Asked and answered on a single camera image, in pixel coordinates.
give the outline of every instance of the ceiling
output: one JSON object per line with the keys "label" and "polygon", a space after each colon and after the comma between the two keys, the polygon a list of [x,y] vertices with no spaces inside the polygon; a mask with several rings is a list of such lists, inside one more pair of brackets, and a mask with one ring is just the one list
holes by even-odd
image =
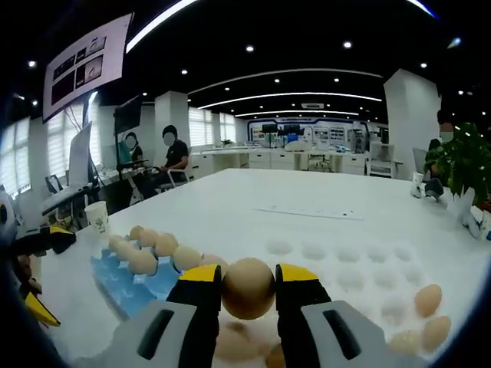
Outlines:
{"label": "ceiling", "polygon": [[[44,67],[70,43],[132,11],[131,39],[176,2],[122,0],[114,7],[111,0],[53,0],[49,15],[43,18],[38,15],[47,12],[39,2],[16,5],[18,14],[12,17],[20,15],[24,32],[15,43],[24,47],[11,60],[15,64],[12,70],[17,72],[11,75],[15,76],[12,90],[25,100],[13,100],[12,119],[41,114]],[[480,47],[482,42],[487,44],[483,32],[489,14],[485,5],[476,0],[463,5],[437,0],[423,3],[437,19],[405,0],[199,0],[164,22],[126,55],[123,78],[100,89],[100,102],[121,104],[143,92],[153,101],[168,90],[189,94],[192,107],[258,95],[350,94],[382,101],[287,95],[224,103],[210,110],[243,115],[303,110],[302,103],[320,103],[323,110],[358,113],[354,117],[387,123],[384,82],[404,68],[437,84],[443,106],[455,113],[456,122],[474,121],[484,132],[491,116],[491,109],[486,116],[482,114],[491,97],[490,72],[485,50]],[[462,44],[447,49],[455,37],[460,37]],[[352,43],[351,49],[343,47],[345,41]],[[253,52],[246,51],[248,45],[254,47]],[[38,66],[28,69],[27,60],[36,60]],[[423,62],[426,69],[420,66]],[[188,74],[181,74],[182,69]],[[233,80],[244,76],[252,77]],[[32,100],[39,104],[33,107]],[[277,114],[300,113],[260,117]]]}

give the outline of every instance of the person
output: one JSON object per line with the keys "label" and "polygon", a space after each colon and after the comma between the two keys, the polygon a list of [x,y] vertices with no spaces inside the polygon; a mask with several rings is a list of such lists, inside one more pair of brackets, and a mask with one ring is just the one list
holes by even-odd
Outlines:
{"label": "person", "polygon": [[[437,114],[437,119],[438,125],[440,126],[440,136],[431,140],[430,145],[428,146],[428,151],[440,147],[443,142],[449,142],[453,138],[453,124],[450,122],[450,114],[447,113],[445,110],[439,110]],[[440,179],[440,181],[442,180],[440,174],[438,173],[438,167],[436,163],[430,167],[430,178],[437,178]]]}
{"label": "person", "polygon": [[131,153],[131,161],[141,161],[143,159],[143,150],[138,143],[137,135],[133,132],[129,132],[124,138],[126,146]]}
{"label": "person", "polygon": [[[152,178],[147,181],[141,182],[140,180],[135,181],[138,186],[140,193],[145,199],[156,196],[158,192],[156,188],[162,184],[169,184],[170,178],[168,171],[170,169],[185,169],[188,164],[188,148],[187,145],[179,139],[177,136],[177,129],[174,125],[166,126],[162,131],[162,138],[164,143],[169,146],[167,150],[167,162],[165,166],[157,167],[159,171]],[[186,177],[181,172],[171,172],[170,175],[174,182],[184,182]]]}

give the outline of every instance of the white pillar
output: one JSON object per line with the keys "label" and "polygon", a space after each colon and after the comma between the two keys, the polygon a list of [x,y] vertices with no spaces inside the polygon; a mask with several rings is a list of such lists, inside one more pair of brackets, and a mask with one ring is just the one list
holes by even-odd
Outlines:
{"label": "white pillar", "polygon": [[384,85],[389,117],[389,143],[395,145],[398,177],[410,179],[416,170],[413,148],[427,150],[439,135],[437,112],[441,106],[437,86],[403,69]]}
{"label": "white pillar", "polygon": [[216,146],[222,145],[222,131],[220,126],[220,114],[212,114],[212,124],[213,124],[213,143]]}
{"label": "white pillar", "polygon": [[179,139],[190,148],[187,95],[171,90],[155,99],[155,166],[163,166],[167,161],[169,147],[163,142],[162,131],[170,124],[177,128]]}

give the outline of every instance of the curved light strip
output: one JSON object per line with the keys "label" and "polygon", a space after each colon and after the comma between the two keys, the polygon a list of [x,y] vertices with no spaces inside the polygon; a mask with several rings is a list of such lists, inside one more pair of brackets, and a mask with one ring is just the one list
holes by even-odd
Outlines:
{"label": "curved light strip", "polygon": [[223,105],[223,104],[227,104],[227,103],[230,104],[231,102],[237,102],[237,101],[255,100],[256,98],[280,97],[280,96],[305,96],[305,95],[309,95],[309,94],[315,95],[315,96],[353,97],[353,98],[361,98],[362,100],[372,100],[372,101],[382,102],[382,99],[380,99],[380,98],[368,97],[368,96],[359,96],[357,94],[336,94],[334,92],[289,92],[286,94],[260,94],[258,96],[234,98],[233,100],[227,100],[227,101],[222,101],[222,102],[217,102],[217,103],[211,103],[210,105],[201,106],[201,107],[198,107],[198,109],[206,109],[208,107]]}
{"label": "curved light strip", "polygon": [[143,29],[141,31],[139,31],[137,33],[137,35],[131,39],[130,42],[128,42],[128,44],[126,46],[126,53],[130,52],[137,45],[138,42],[143,40],[151,31],[153,31],[159,25],[164,23],[167,19],[169,19],[170,17],[175,15],[177,12],[180,12],[185,7],[187,7],[187,6],[189,6],[192,3],[197,2],[197,1],[198,0],[181,0],[177,4],[172,5],[170,8],[168,8],[162,14],[158,15],[148,25],[143,27]]}
{"label": "curved light strip", "polygon": [[280,110],[280,111],[261,111],[260,113],[241,113],[236,117],[248,117],[249,115],[266,115],[269,113],[340,113],[344,115],[360,115],[359,113],[345,113],[343,111],[325,111],[325,110]]}
{"label": "curved light strip", "polygon": [[368,73],[366,71],[351,71],[351,70],[348,70],[348,69],[332,69],[332,68],[329,68],[329,67],[303,67],[303,68],[300,68],[300,69],[284,69],[282,71],[264,71],[262,73],[257,73],[257,74],[243,75],[241,77],[232,78],[232,79],[224,80],[222,82],[210,84],[209,86],[206,86],[206,87],[203,87],[203,88],[199,88],[197,90],[192,90],[188,94],[195,94],[195,93],[201,92],[202,90],[207,90],[208,88],[213,88],[213,87],[219,86],[220,84],[225,84],[225,83],[240,81],[241,79],[249,79],[249,78],[254,78],[254,77],[262,77],[263,75],[271,75],[271,74],[295,73],[297,71],[334,71],[336,73],[362,74],[362,75],[367,75],[368,77],[383,78],[379,74]]}
{"label": "curved light strip", "polygon": [[426,6],[421,4],[418,0],[408,0],[411,4],[416,5],[419,9],[421,9],[423,12],[431,15],[433,18],[436,18],[436,15],[433,14],[431,11],[428,10]]}

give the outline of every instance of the man in black shirt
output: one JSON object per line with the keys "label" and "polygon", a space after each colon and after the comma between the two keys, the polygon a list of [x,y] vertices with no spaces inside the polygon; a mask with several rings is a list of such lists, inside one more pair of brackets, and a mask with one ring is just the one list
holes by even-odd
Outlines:
{"label": "man in black shirt", "polygon": [[[177,129],[174,125],[168,125],[164,128],[162,138],[164,143],[169,146],[165,166],[158,167],[157,169],[160,172],[150,180],[142,182],[140,185],[135,182],[145,199],[158,194],[155,188],[158,188],[162,184],[170,183],[169,174],[167,173],[170,169],[185,169],[188,163],[187,145],[177,137]],[[186,177],[181,172],[171,172],[170,175],[174,182],[183,182],[186,180]]]}

